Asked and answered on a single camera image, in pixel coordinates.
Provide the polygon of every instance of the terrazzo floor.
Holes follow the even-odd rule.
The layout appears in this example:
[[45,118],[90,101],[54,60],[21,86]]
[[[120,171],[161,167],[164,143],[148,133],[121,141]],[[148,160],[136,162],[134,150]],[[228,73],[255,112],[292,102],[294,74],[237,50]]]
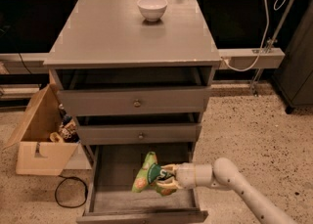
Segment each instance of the terrazzo floor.
[[[313,109],[285,114],[285,105],[269,83],[253,97],[246,85],[213,85],[203,118],[195,162],[227,157],[248,181],[296,222],[313,219]],[[19,176],[18,146],[2,150],[22,111],[0,111],[0,223],[73,224],[84,207],[59,207],[54,192],[61,178]],[[65,176],[89,181],[91,171],[67,170]],[[67,203],[83,199],[83,188],[68,182],[61,191]],[[204,224],[258,223],[233,192],[198,189]]]

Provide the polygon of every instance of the black cabinet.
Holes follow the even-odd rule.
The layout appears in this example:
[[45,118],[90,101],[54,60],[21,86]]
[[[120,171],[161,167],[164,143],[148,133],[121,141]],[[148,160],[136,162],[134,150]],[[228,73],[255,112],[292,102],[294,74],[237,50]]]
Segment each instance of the black cabinet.
[[303,16],[273,80],[287,102],[286,113],[313,106],[313,0]]

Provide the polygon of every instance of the cardboard box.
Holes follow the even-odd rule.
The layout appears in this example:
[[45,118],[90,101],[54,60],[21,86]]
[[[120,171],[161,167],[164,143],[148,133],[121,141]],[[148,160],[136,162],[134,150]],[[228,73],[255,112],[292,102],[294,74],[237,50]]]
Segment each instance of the cardboard box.
[[50,85],[32,96],[5,145],[20,143],[17,174],[60,175],[64,169],[91,169],[81,144],[49,142],[61,121],[59,102]]

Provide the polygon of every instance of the white bowl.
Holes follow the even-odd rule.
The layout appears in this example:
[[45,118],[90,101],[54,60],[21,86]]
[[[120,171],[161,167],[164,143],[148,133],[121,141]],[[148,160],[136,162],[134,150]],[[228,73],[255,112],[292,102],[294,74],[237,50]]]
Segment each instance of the white bowl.
[[137,5],[140,13],[148,22],[156,22],[159,20],[167,7],[166,0],[139,0]]

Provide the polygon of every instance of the countertop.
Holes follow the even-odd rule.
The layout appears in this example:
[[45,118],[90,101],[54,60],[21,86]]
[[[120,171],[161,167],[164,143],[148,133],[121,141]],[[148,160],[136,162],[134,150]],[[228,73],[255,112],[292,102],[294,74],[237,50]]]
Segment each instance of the countertop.
[[167,0],[147,22],[138,0],[78,0],[44,65],[56,68],[201,66],[220,57],[197,0]]

